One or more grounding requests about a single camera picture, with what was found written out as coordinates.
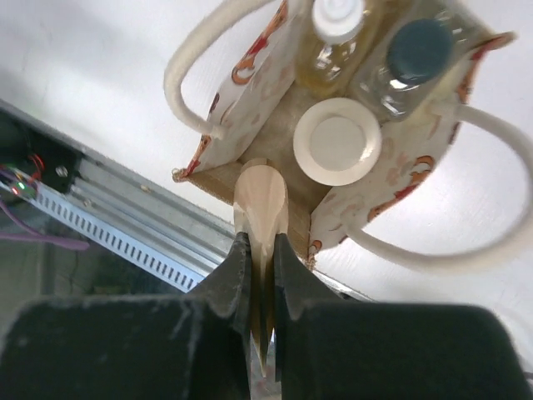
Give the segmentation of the beige squeeze tube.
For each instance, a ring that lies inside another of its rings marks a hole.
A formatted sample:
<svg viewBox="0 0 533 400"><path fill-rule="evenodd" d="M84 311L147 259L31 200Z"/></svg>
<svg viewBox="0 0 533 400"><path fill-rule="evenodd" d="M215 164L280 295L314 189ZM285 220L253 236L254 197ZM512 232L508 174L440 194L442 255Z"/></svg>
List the beige squeeze tube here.
<svg viewBox="0 0 533 400"><path fill-rule="evenodd" d="M255 158L237 179L233 199L234 226L246 233L252 258L251 333L262 375L275 327L273 255L276 235L288 232L286 182L273 162Z"/></svg>

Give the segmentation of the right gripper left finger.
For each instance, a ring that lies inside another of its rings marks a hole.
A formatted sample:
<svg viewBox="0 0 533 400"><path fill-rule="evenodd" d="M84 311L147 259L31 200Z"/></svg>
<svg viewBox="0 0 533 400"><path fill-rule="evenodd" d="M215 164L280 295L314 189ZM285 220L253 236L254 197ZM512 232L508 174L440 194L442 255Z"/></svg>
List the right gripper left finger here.
<svg viewBox="0 0 533 400"><path fill-rule="evenodd" d="M249 398L251 272L240 232L187 294L27 303L1 341L2 398Z"/></svg>

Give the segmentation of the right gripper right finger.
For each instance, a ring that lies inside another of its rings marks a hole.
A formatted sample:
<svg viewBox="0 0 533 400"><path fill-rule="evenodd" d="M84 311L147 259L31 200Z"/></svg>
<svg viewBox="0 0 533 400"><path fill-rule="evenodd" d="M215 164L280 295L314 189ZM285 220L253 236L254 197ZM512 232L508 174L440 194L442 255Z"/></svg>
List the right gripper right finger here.
<svg viewBox="0 0 533 400"><path fill-rule="evenodd" d="M275 240L276 379L285 399L529 399L511 339L469 305L359 302Z"/></svg>

